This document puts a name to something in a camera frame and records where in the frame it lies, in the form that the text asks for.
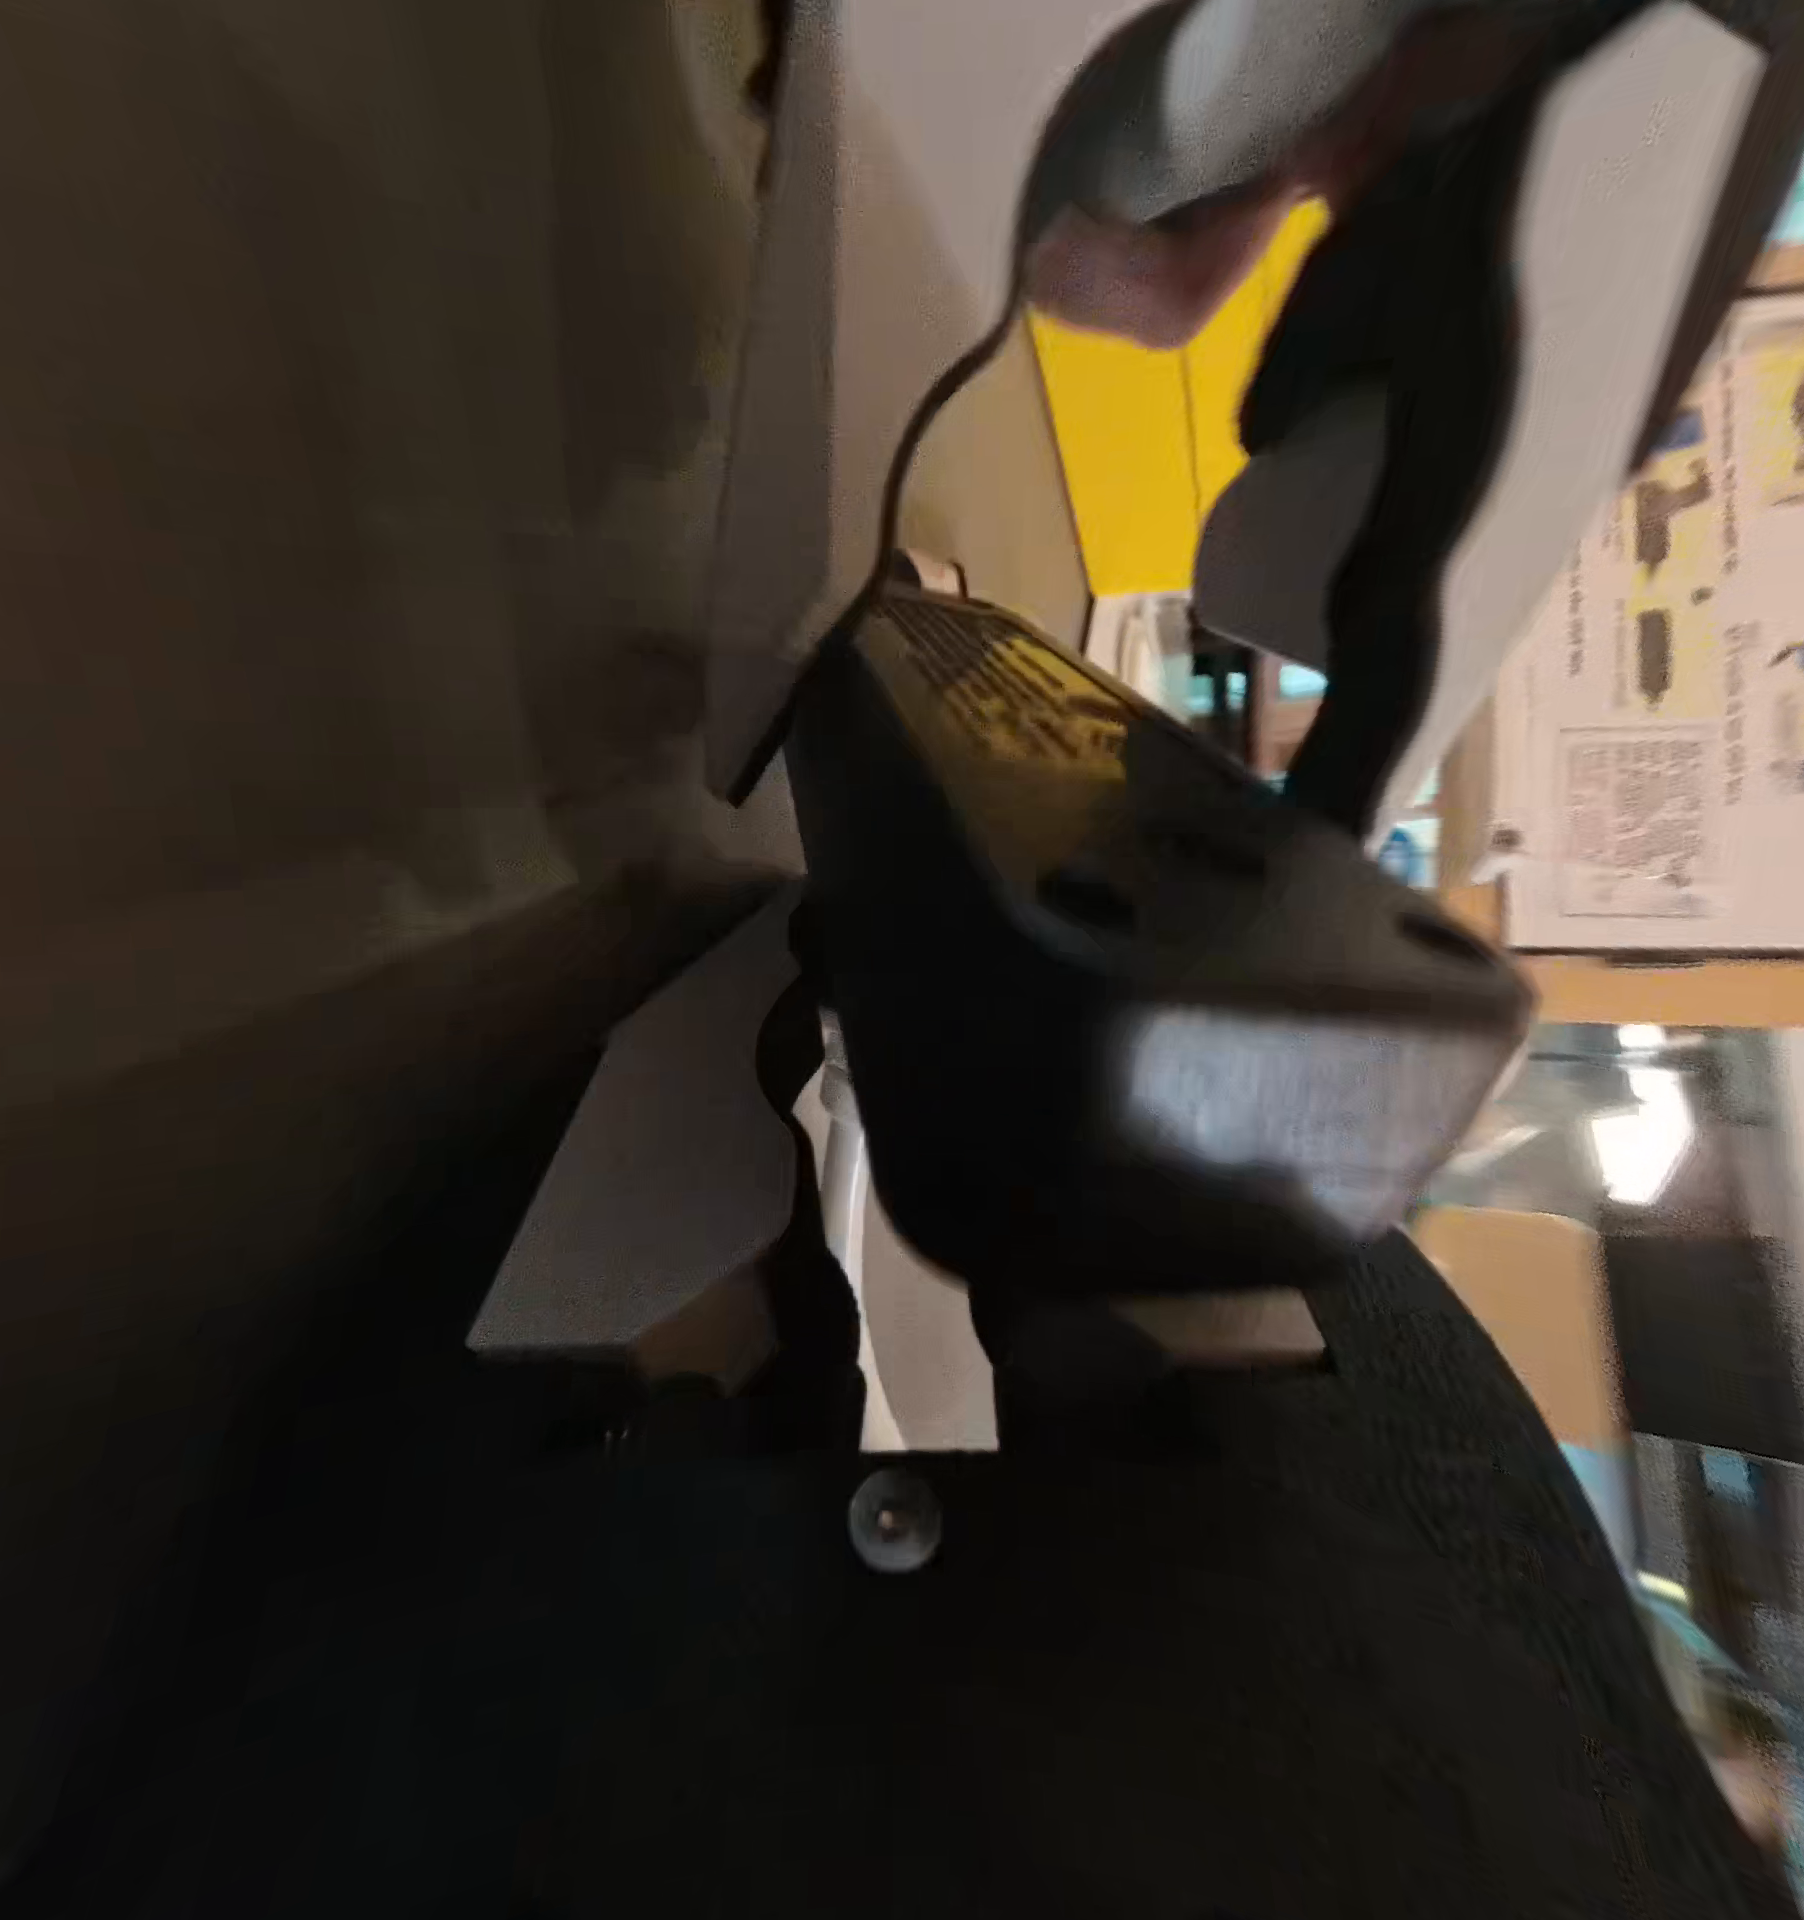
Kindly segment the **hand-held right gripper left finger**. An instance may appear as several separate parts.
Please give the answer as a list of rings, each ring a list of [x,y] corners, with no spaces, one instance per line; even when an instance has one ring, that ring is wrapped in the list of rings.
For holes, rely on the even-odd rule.
[[[848,1279],[822,1237],[795,1092],[820,1063],[775,884],[617,1025],[466,1333],[481,1360],[565,1360],[642,1396],[742,1404],[795,1446],[863,1443]]]

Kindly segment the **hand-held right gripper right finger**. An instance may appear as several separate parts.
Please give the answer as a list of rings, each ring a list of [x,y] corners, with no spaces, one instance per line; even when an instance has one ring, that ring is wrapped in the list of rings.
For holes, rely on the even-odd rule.
[[[1326,1342],[1302,1295],[1064,1299],[978,1289],[999,1452],[1203,1452],[1211,1414],[1307,1380]]]

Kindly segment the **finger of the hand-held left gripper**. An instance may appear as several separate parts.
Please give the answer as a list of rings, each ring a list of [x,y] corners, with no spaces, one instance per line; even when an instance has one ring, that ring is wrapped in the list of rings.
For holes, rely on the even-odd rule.
[[[1314,666],[1288,804],[1356,839],[1490,694],[1742,295],[1804,155],[1804,2],[1603,4],[1307,255],[1200,628]]]
[[[792,4],[706,593],[705,770],[745,804],[996,353],[1041,138],[1136,2]]]

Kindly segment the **white power plug with cord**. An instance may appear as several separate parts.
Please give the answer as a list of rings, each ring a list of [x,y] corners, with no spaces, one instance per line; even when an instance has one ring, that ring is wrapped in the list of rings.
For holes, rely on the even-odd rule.
[[[819,1010],[820,1063],[795,1092],[793,1118],[810,1141],[822,1217],[822,1237],[848,1279],[857,1322],[857,1366],[866,1388],[865,1452],[901,1452],[903,1435],[890,1408],[866,1319],[865,1240],[868,1165],[859,1109],[848,1072],[842,1027],[833,1010]]]

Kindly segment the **black power strip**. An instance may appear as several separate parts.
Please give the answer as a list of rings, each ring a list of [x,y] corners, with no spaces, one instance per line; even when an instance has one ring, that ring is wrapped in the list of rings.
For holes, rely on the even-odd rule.
[[[875,1192],[974,1295],[1328,1286],[1520,1054],[1501,952],[990,605],[872,588],[785,764]]]

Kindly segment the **person's left hand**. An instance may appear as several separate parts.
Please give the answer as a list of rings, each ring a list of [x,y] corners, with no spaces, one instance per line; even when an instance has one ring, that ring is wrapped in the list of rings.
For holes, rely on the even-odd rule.
[[[1174,350],[1254,272],[1293,214],[1332,206],[1293,179],[1229,187],[1148,220],[1067,206],[1026,245],[1022,296],[1067,327]]]

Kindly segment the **tan rounded board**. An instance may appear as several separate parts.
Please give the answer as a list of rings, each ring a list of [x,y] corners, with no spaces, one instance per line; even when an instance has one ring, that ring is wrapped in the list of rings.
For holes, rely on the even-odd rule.
[[[1490,1333],[1551,1438],[1618,1451],[1625,1411],[1594,1228],[1558,1213],[1431,1204],[1410,1239]]]

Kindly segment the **yellow plastic bin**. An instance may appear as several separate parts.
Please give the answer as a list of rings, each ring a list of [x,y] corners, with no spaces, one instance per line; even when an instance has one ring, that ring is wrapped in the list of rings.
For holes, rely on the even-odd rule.
[[[1175,350],[1029,317],[1093,597],[1191,588],[1210,508],[1247,464],[1237,423],[1248,382],[1328,225],[1320,200],[1295,207]]]

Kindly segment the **black rectangular panel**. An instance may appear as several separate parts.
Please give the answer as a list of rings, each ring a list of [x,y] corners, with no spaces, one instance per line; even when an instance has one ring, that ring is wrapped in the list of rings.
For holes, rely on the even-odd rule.
[[[1626,1428],[1804,1469],[1795,1265],[1777,1237],[1603,1234]]]

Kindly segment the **instruction sheet on wooden board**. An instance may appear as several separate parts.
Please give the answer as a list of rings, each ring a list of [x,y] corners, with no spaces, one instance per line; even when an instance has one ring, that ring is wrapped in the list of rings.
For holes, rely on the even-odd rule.
[[[1804,1029],[1804,243],[1771,250],[1441,770],[1542,1019]]]

